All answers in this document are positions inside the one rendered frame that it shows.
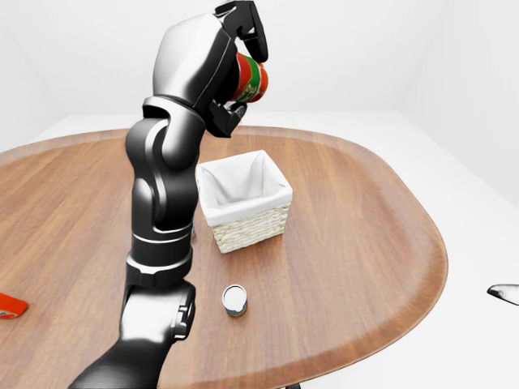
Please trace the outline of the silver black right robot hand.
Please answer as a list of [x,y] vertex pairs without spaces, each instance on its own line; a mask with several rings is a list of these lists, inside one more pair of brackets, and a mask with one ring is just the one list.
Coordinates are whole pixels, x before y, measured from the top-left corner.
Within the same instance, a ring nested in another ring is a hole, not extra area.
[[519,284],[495,284],[487,293],[515,306],[519,306]]

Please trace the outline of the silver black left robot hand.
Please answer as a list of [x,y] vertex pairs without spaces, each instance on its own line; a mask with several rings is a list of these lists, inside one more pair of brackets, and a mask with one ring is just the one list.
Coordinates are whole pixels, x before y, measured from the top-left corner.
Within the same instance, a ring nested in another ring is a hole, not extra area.
[[193,109],[211,134],[228,138],[249,104],[230,100],[238,86],[237,53],[263,64],[268,60],[264,27],[252,0],[229,0],[212,14],[169,28],[154,66],[153,93]]

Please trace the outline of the red green tomato sauce tin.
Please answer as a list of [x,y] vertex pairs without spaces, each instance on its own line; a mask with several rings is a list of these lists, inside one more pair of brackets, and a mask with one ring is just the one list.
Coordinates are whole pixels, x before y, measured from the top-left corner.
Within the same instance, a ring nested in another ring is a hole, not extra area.
[[261,99],[268,87],[268,74],[264,64],[237,53],[238,86],[231,101],[253,103]]

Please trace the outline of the white lined wicker basket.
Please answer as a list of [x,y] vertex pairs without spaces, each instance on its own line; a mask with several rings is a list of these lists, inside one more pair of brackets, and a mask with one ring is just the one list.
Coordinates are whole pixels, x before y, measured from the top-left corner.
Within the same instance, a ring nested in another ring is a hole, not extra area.
[[285,231],[293,189],[264,150],[195,169],[199,203],[223,254]]

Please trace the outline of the small white-topped tin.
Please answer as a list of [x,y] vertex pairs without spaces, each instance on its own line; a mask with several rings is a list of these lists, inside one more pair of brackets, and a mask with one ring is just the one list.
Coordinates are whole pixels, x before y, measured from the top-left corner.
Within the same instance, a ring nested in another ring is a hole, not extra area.
[[229,285],[222,293],[222,304],[232,317],[239,317],[247,311],[247,291],[239,284]]

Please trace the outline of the orange-red food box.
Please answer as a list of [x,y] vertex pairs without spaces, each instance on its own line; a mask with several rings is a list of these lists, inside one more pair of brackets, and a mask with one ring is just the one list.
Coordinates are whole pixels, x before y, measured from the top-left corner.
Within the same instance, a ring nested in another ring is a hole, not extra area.
[[27,308],[27,302],[15,297],[11,297],[4,293],[0,293],[0,318],[17,318],[23,314]]

